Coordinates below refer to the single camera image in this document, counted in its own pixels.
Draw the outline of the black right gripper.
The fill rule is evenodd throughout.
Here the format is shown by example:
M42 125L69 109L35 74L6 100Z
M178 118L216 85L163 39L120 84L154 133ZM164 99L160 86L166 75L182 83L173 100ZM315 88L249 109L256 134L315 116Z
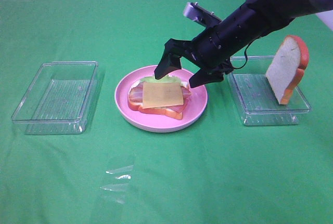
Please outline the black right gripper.
M215 25L206 28L191 41L169 39L164 45L162 58L154 70L160 80L169 73L180 70L182 57L200 68L190 79L191 88L224 80L223 74L234 68L230 56L234 54L234 27Z

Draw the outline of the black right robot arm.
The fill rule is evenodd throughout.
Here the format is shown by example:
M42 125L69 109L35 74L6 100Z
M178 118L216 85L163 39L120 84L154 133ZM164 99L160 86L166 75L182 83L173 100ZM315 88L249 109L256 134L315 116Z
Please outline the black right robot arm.
M170 39L154 74L161 79L181 68L181 58L199 70L189 80L191 87L221 82L233 71L230 57L256 39L286 27L295 18L332 10L332 0L246 0L225 19L188 3L184 15L204 26L190 41Z

